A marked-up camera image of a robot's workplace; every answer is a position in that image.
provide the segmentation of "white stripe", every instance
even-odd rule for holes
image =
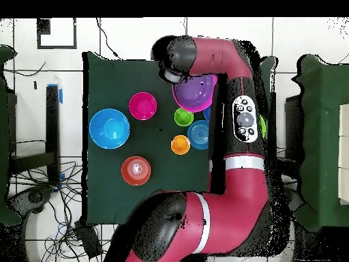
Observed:
[[[258,169],[264,171],[264,160],[255,156],[233,156],[224,159],[226,170],[229,169]],[[212,161],[209,161],[209,172],[212,172]]]
[[[211,226],[211,219],[210,219],[210,209],[209,204],[207,204],[204,197],[200,194],[195,193],[201,202],[202,210],[204,212],[204,220],[206,221],[206,224],[204,223],[204,228],[202,230],[201,240],[197,247],[197,249],[193,252],[193,254],[200,253],[202,249],[206,246],[207,240],[209,239],[209,233],[210,233],[210,226]]]

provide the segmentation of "orange bowl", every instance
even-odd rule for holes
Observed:
[[[171,150],[177,155],[184,155],[190,149],[190,141],[182,134],[175,136],[171,140]]]

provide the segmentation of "small orange bowl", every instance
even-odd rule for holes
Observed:
[[[190,149],[190,141],[182,134],[175,136],[171,140],[171,150],[177,155],[184,155]]]
[[[149,180],[151,174],[150,164],[142,157],[128,158],[121,167],[123,179],[132,186],[143,185]]]

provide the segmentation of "purple bowl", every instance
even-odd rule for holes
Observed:
[[[209,100],[213,87],[214,76],[206,74],[173,85],[173,91],[179,104],[188,108],[197,108]]]

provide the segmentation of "blue object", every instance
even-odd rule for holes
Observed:
[[[59,94],[59,102],[63,104],[63,89],[59,89],[58,94]]]
[[[195,121],[188,129],[190,145],[195,149],[207,149],[209,147],[209,122]]]
[[[128,139],[130,123],[122,112],[106,108],[92,117],[89,131],[92,140],[98,147],[116,149]]]
[[[64,181],[65,180],[65,173],[62,173],[61,174],[61,181]],[[58,187],[58,189],[62,189],[62,183],[59,183],[58,185],[57,185],[57,187]]]
[[[207,120],[207,121],[210,121],[210,115],[211,115],[211,106],[209,106],[208,108],[206,108],[204,110],[204,118]]]

